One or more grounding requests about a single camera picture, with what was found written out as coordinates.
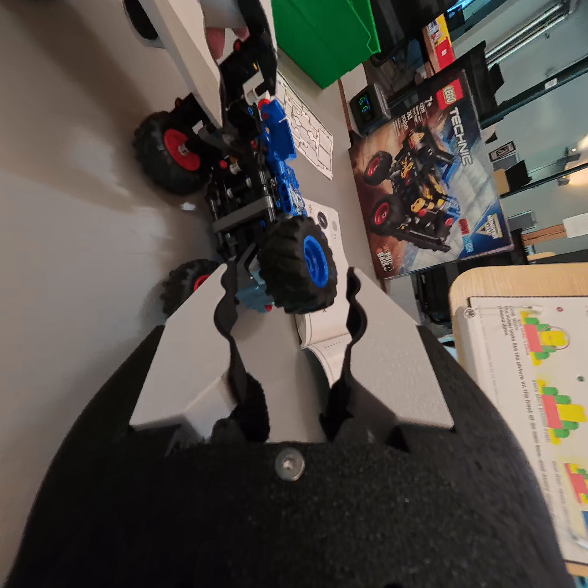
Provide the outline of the green plastic bin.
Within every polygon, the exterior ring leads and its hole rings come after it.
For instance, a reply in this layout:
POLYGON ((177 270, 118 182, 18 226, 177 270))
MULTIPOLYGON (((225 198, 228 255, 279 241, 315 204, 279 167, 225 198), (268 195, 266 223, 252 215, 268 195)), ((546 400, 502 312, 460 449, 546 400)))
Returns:
POLYGON ((272 1, 277 45, 322 89, 380 52, 370 1, 272 1))

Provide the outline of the lego set box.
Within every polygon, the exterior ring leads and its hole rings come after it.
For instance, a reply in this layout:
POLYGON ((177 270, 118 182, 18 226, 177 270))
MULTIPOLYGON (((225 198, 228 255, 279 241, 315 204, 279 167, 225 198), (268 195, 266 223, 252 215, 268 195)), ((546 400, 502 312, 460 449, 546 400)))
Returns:
POLYGON ((418 86, 349 158, 378 279, 514 249, 463 70, 418 86))

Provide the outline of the small colourful box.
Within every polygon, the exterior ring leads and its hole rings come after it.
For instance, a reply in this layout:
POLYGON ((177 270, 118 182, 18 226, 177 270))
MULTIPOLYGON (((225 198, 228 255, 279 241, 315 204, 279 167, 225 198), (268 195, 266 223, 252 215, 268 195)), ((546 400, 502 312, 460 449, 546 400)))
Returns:
POLYGON ((443 12, 422 28, 422 34, 428 62, 434 74, 451 66, 456 61, 447 20, 443 12))

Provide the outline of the blue rim lego wheel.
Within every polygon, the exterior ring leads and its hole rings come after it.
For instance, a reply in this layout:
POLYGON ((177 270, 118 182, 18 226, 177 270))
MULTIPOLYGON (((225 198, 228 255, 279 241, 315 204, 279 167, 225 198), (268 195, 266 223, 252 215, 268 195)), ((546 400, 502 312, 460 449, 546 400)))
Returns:
POLYGON ((310 217, 295 216, 274 224, 257 257, 266 291, 285 313, 304 315, 334 304, 334 257, 321 227, 310 217))

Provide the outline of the person's left hand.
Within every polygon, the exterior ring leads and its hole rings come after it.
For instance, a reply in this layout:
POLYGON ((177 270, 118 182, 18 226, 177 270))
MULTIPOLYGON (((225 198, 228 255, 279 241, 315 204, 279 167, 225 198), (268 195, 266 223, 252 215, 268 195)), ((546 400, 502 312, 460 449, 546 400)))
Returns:
MULTIPOLYGON (((222 59, 225 45, 225 28, 206 27, 206 38, 210 48, 210 53, 214 60, 222 59)), ((247 27, 233 28, 232 32, 239 40, 246 40, 249 37, 247 27)))

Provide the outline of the blue lego monster truck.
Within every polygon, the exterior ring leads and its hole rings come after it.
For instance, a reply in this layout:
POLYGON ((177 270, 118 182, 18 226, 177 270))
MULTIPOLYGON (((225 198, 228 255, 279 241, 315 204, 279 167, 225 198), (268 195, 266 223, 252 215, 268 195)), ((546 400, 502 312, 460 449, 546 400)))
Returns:
POLYGON ((150 114, 138 125, 132 145, 142 171, 158 187, 176 196, 206 189, 217 253, 236 265, 235 302, 264 313, 277 306, 260 276, 261 244, 274 224, 309 216, 289 165, 296 148, 280 103, 241 101, 229 109, 229 120, 238 137, 208 142, 194 130, 212 128, 196 98, 177 98, 171 111, 150 114))

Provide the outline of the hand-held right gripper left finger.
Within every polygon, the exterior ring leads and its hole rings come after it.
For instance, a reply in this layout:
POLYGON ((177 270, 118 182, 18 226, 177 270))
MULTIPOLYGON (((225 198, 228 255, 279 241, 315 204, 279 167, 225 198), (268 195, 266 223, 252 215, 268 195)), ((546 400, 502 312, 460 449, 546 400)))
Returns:
POLYGON ((232 329, 238 318, 235 263, 221 264, 167 319, 129 425, 177 428, 209 441, 233 420, 250 442, 267 442, 270 425, 261 385, 246 371, 232 329))

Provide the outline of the wooden board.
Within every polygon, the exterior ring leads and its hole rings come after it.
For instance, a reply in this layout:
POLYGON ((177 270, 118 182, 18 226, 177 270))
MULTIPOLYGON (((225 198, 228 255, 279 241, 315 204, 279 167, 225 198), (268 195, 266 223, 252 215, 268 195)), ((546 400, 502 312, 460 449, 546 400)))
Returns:
POLYGON ((460 365, 474 376, 472 352, 459 323, 459 308, 476 297, 546 298, 587 296, 587 262, 473 268, 449 290, 453 337, 460 365))

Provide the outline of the black timer device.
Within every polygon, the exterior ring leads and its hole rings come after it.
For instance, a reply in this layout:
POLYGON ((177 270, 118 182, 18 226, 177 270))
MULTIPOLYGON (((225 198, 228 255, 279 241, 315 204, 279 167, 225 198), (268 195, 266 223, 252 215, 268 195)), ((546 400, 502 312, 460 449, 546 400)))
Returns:
POLYGON ((392 119, 386 96, 378 83, 368 84, 350 99, 349 105, 357 133, 362 138, 372 134, 392 119))

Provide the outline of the white sticker sheet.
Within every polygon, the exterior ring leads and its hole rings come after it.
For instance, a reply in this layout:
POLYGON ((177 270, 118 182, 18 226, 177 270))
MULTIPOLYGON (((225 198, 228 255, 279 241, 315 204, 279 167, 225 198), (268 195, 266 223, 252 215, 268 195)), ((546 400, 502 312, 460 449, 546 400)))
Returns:
POLYGON ((296 150, 328 180, 333 179, 334 138, 278 71, 275 98, 286 114, 296 150))

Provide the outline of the lego instruction booklet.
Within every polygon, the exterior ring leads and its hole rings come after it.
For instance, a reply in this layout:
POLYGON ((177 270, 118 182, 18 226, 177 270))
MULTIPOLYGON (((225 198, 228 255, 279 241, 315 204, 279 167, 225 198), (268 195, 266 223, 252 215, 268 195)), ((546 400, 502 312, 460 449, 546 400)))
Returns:
POLYGON ((349 263, 343 247, 338 212, 320 203, 305 200, 306 211, 322 229, 332 251, 337 270, 336 297, 328 308, 296 316, 301 349, 310 351, 318 359, 329 387, 339 380, 346 348, 351 335, 346 327, 349 302, 346 298, 349 263))

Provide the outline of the printed instruction sheet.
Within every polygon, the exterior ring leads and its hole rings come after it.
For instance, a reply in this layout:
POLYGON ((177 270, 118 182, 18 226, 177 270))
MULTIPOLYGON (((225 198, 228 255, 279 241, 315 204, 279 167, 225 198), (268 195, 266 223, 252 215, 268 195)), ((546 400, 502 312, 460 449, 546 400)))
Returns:
POLYGON ((587 566, 587 297, 475 296, 460 358, 526 453, 568 562, 587 566))

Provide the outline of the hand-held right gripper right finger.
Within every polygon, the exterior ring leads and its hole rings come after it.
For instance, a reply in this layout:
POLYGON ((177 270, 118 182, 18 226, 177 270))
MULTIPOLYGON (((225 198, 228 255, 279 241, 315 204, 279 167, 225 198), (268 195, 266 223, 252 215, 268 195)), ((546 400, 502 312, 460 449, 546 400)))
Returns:
POLYGON ((452 430, 454 420, 417 322, 355 267, 347 273, 346 298, 352 338, 320 416, 328 440, 348 420, 378 442, 386 442, 400 424, 452 430))

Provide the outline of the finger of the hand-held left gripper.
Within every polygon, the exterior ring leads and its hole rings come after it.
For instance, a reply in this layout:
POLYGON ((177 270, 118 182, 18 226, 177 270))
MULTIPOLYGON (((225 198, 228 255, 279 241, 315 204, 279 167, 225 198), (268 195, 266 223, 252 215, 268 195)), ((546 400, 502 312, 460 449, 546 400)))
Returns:
POLYGON ((224 82, 210 50, 207 18, 221 23, 222 1, 153 1, 153 23, 187 85, 216 128, 225 119, 224 82))
POLYGON ((271 1, 248 1, 248 98, 275 94, 277 42, 271 1))

